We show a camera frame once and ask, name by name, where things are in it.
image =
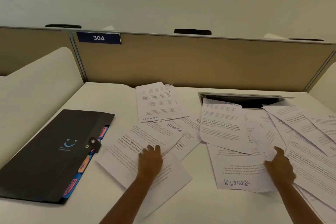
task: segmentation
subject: white wall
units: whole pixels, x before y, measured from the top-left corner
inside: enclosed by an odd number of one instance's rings
[[[0,0],[0,25],[113,25],[120,31],[321,38],[336,42],[335,0]]]
[[[336,113],[336,62],[328,68],[309,94]]]

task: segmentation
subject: hand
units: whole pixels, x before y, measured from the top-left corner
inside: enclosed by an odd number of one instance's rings
[[[275,186],[279,184],[292,185],[296,175],[293,173],[293,167],[289,159],[284,156],[284,150],[279,147],[274,147],[276,155],[272,161],[265,161],[265,166],[268,174],[273,180]]]
[[[152,183],[162,167],[162,156],[160,146],[148,145],[139,154],[139,168],[137,178]]]

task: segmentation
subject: blue tab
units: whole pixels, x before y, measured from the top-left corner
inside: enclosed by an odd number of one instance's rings
[[[77,37],[82,43],[121,44],[119,33],[77,32]]]

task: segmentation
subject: beige partition panel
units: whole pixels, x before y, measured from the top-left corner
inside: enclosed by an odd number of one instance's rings
[[[89,82],[304,91],[333,44],[121,34],[76,44]]]
[[[0,75],[9,75],[61,47],[71,50],[81,72],[67,32],[0,28]]]

